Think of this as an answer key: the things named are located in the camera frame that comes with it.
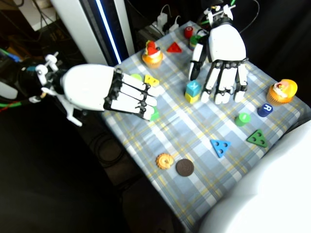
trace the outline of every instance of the blue cube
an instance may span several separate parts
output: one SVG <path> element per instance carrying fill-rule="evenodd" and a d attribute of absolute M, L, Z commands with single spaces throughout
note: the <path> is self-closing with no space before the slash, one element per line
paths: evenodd
<path fill-rule="evenodd" d="M 201 85 L 193 80 L 187 84 L 186 93 L 188 93 L 191 97 L 197 96 L 201 91 Z"/>
<path fill-rule="evenodd" d="M 273 111 L 273 107 L 271 105 L 269 105 L 268 103 L 265 103 L 264 105 L 262 105 L 258 110 L 257 113 L 259 116 L 261 117 L 266 117 L 268 116 L 270 113 L 272 113 Z"/>

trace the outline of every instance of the led light strip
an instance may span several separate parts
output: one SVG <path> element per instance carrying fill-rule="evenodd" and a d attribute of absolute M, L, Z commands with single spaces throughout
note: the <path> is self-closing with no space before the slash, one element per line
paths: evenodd
<path fill-rule="evenodd" d="M 106 30 L 107 30 L 107 33 L 108 33 L 108 36 L 109 36 L 109 39 L 110 39 L 113 51 L 115 52 L 116 58 L 118 60 L 118 63 L 121 64 L 121 59 L 120 59 L 120 56 L 119 56 L 119 53 L 118 53 L 115 41 L 113 40 L 113 37 L 112 37 L 111 31 L 110 31 L 109 25 L 108 25 L 108 22 L 107 22 L 105 13 L 104 13 L 104 9 L 103 9 L 103 6 L 101 4 L 101 1 L 100 0 L 96 0 L 96 4 L 97 4 L 97 7 L 99 9 L 99 12 L 101 13 L 104 25 L 106 27 Z"/>

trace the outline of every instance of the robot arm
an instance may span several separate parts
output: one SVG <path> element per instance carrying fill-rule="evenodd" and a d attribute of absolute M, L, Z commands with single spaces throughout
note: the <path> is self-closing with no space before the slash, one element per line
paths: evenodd
<path fill-rule="evenodd" d="M 146 120 L 150 120 L 155 112 L 157 89 L 122 73 L 120 69 L 85 64 L 72 67 L 59 78 L 42 76 L 47 74 L 45 71 L 50 64 L 37 66 L 41 89 L 56 96 L 67 112 L 67 119 L 78 126 L 82 123 L 73 116 L 74 109 L 132 113 Z"/>
<path fill-rule="evenodd" d="M 225 5 L 222 10 L 219 8 L 219 11 L 214 14 L 209 10 L 207 15 L 211 30 L 209 37 L 202 37 L 202 40 L 199 41 L 193 51 L 189 79 L 194 80 L 197 78 L 200 67 L 198 68 L 195 64 L 204 61 L 208 56 L 212 64 L 203 88 L 201 101 L 208 101 L 217 82 L 215 103 L 228 103 L 230 95 L 234 92 L 233 86 L 236 81 L 237 87 L 234 100 L 240 102 L 247 90 L 244 64 L 247 58 L 244 42 L 239 32 L 231 25 L 233 16 L 228 5 Z M 207 45 L 207 51 L 201 49 L 204 44 Z"/>

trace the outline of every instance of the tablecloth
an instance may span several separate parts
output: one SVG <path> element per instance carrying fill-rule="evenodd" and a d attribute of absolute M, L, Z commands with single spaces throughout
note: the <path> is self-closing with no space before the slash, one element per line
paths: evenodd
<path fill-rule="evenodd" d="M 213 95 L 206 104 L 190 104 L 184 94 L 192 51 L 183 35 L 186 26 L 195 31 L 199 27 L 188 22 L 174 32 L 156 41 L 164 53 L 160 68 L 149 69 L 138 52 L 121 63 L 127 74 L 150 74 L 160 80 L 165 92 L 157 98 L 160 118 L 149 122 L 137 116 L 106 111 L 103 119 L 130 156 L 139 165 L 155 189 L 184 224 L 193 232 L 200 218 L 246 174 L 251 167 L 299 120 L 311 116 L 310 108 L 299 98 L 274 107 L 268 117 L 259 117 L 257 108 L 266 103 L 268 86 L 275 83 L 271 77 L 247 62 L 248 90 L 240 103 L 233 99 L 227 104 L 215 105 Z M 182 53 L 168 53 L 166 49 L 177 42 Z M 204 64 L 197 81 L 204 84 L 210 64 Z M 243 127 L 234 123 L 239 113 L 248 113 L 251 122 Z M 262 148 L 246 139 L 261 129 L 268 141 Z M 224 157 L 218 158 L 210 140 L 231 142 Z M 180 176 L 173 165 L 161 170 L 156 158 L 169 153 L 174 165 L 183 158 L 191 160 L 194 172 Z"/>

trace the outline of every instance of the yellow triangle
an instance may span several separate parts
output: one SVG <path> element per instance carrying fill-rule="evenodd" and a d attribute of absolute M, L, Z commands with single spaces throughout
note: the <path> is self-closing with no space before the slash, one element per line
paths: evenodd
<path fill-rule="evenodd" d="M 155 79 L 149 74 L 145 75 L 145 83 L 150 84 L 150 86 L 158 86 L 160 84 L 160 81 L 158 79 Z"/>

